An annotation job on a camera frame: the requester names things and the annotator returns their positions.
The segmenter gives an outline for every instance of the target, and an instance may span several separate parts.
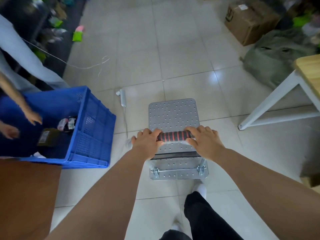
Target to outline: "black and red foam grip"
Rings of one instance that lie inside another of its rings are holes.
[[[157,137],[157,141],[185,141],[187,138],[192,138],[191,132],[183,130],[160,133]]]

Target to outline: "wooden tabletop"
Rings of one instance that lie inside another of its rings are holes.
[[[320,100],[320,54],[296,59],[294,67]]]

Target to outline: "blue crate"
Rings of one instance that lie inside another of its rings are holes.
[[[33,126],[9,97],[0,99],[0,119],[20,130],[20,138],[0,136],[0,156],[20,157],[21,161],[60,164],[64,169],[106,168],[110,163],[116,116],[86,86],[25,94],[30,107],[38,112],[43,125]],[[78,116],[72,134],[60,133],[55,147],[37,146],[44,128],[56,128],[59,121]],[[35,152],[46,154],[37,158]]]

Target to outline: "white shoe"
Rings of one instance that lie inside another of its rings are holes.
[[[171,230],[183,232],[182,225],[177,218],[174,218],[172,226],[171,226]]]
[[[207,197],[207,188],[203,182],[195,184],[195,186],[192,189],[192,193],[197,191],[201,196],[206,199]]]

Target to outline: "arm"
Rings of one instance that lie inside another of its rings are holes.
[[[143,164],[163,143],[156,142],[160,132],[145,129],[138,138],[132,137],[132,149],[102,176],[46,240],[123,240]]]
[[[226,149],[209,127],[187,127],[197,152],[220,165],[280,240],[318,239],[320,195],[301,183]]]
[[[38,113],[31,110],[25,99],[14,87],[14,85],[0,72],[0,87],[2,90],[21,108],[26,118],[31,124],[35,125],[35,122],[42,124],[42,119]]]

